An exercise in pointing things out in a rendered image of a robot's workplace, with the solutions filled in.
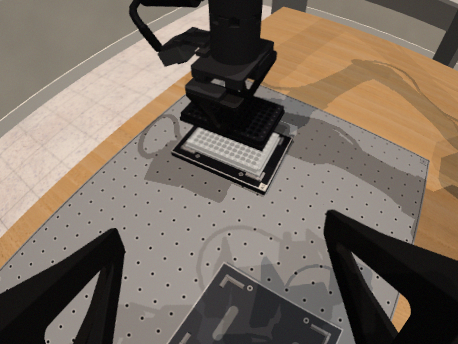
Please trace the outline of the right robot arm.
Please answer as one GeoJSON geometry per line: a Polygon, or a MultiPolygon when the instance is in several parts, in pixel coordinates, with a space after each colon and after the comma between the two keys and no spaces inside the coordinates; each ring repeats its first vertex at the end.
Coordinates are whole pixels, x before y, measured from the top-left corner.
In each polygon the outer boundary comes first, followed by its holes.
{"type": "MultiPolygon", "coordinates": [[[[161,7],[193,7],[196,8],[204,0],[139,0],[143,6],[161,7]]],[[[247,19],[262,11],[263,0],[208,0],[209,10],[220,16],[231,17],[232,24],[238,24],[238,19],[247,19]]],[[[196,54],[197,47],[182,45],[157,55],[164,67],[187,62],[196,54]]]]}

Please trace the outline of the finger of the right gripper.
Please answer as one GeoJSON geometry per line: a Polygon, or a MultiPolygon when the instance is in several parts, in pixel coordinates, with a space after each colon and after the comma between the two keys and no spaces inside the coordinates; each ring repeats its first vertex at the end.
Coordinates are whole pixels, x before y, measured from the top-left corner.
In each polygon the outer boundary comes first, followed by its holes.
{"type": "MultiPolygon", "coordinates": [[[[277,58],[277,57],[276,57],[277,58]]],[[[249,94],[249,95],[254,95],[255,92],[257,91],[257,89],[259,88],[260,84],[262,83],[262,81],[264,80],[264,78],[266,77],[267,73],[269,72],[269,70],[271,69],[271,67],[273,66],[273,64],[275,63],[276,61],[276,58],[275,60],[270,64],[270,66],[267,68],[267,70],[265,71],[264,74],[262,74],[262,76],[258,79],[258,80],[254,80],[253,84],[251,85],[250,89],[247,89],[246,87],[246,83],[244,82],[243,83],[243,90],[241,90],[240,92],[243,92],[243,93],[246,93],[246,94],[249,94]]]]}
{"type": "Polygon", "coordinates": [[[208,122],[210,123],[213,130],[221,135],[225,135],[241,108],[244,98],[240,98],[231,94],[226,95],[221,99],[220,102],[215,102],[200,96],[196,96],[186,92],[188,99],[203,113],[208,122]],[[205,100],[205,101],[204,101],[205,100]],[[220,107],[221,111],[224,111],[225,117],[221,125],[218,124],[209,103],[215,104],[220,107]]]}

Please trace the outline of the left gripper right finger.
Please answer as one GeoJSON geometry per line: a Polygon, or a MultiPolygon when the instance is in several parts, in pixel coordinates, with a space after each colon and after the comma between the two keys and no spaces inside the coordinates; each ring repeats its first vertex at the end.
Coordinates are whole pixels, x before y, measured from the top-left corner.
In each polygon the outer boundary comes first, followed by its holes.
{"type": "Polygon", "coordinates": [[[336,210],[326,213],[324,238],[355,344],[458,344],[457,260],[385,235],[336,210]],[[409,302],[411,314],[399,333],[351,252],[409,302]]]}

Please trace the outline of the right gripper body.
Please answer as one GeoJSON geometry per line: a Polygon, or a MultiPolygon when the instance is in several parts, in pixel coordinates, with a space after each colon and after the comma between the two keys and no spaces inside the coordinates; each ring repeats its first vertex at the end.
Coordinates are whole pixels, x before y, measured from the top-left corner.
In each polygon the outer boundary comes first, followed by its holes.
{"type": "Polygon", "coordinates": [[[193,78],[185,85],[185,91],[220,102],[226,88],[210,84],[214,79],[240,91],[247,78],[258,80],[277,57],[274,42],[260,38],[261,20],[262,11],[232,24],[231,17],[219,17],[209,10],[210,31],[191,27],[160,49],[163,52],[182,45],[198,47],[195,52],[199,58],[191,64],[193,78]]]}

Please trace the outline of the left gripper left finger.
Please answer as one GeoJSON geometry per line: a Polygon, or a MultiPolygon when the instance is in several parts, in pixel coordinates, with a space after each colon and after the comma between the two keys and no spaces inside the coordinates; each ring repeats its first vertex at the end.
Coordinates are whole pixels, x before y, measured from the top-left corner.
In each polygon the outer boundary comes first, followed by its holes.
{"type": "Polygon", "coordinates": [[[98,273],[73,344],[113,344],[125,248],[111,228],[59,263],[0,294],[0,344],[46,344],[50,323],[98,273]]]}

